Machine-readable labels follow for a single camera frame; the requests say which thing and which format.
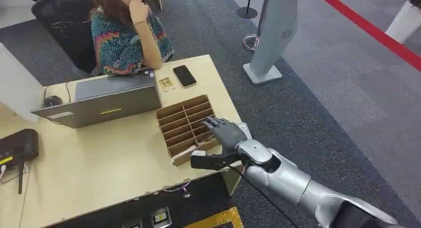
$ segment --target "woman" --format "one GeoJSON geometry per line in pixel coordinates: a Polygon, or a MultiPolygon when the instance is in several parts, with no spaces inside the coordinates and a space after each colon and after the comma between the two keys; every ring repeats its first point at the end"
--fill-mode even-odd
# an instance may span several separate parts
{"type": "Polygon", "coordinates": [[[158,69],[174,55],[146,0],[93,0],[96,65],[104,74],[136,74],[142,65],[158,69]]]}

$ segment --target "woman's hair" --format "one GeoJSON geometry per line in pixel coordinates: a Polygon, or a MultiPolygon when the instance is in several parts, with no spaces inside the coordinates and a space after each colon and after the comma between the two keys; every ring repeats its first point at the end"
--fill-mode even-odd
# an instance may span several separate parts
{"type": "Polygon", "coordinates": [[[93,0],[93,2],[97,8],[101,7],[106,17],[121,21],[126,25],[133,23],[130,17],[129,7],[121,0],[93,0]]]}

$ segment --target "bracelet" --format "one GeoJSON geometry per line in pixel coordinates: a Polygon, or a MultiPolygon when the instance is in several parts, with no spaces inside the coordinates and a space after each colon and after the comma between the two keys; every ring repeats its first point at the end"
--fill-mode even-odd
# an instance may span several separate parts
{"type": "Polygon", "coordinates": [[[137,23],[134,23],[134,24],[133,24],[133,26],[136,26],[136,25],[138,25],[138,24],[145,23],[145,22],[147,22],[147,20],[142,21],[142,22],[137,22],[137,23]]]}

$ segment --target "gray laptop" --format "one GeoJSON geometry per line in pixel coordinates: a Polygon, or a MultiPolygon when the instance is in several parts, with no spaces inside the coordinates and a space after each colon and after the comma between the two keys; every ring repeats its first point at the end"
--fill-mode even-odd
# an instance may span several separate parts
{"type": "Polygon", "coordinates": [[[31,113],[71,128],[98,124],[161,108],[153,71],[79,82],[75,102],[31,113]]]}

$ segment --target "red stripe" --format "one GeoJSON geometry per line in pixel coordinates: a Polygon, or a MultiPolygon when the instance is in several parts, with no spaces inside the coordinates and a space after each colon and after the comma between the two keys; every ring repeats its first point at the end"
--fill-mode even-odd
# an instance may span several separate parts
{"type": "Polygon", "coordinates": [[[375,27],[373,24],[368,22],[365,18],[361,17],[359,14],[354,12],[344,3],[339,0],[324,0],[335,8],[339,13],[343,14],[349,20],[354,22],[358,27],[364,30],[366,33],[370,34],[373,38],[387,47],[390,51],[394,52],[396,55],[401,57],[403,60],[411,64],[414,68],[421,72],[421,58],[404,47],[402,44],[396,42],[393,38],[389,37],[383,31],[375,27]]]}

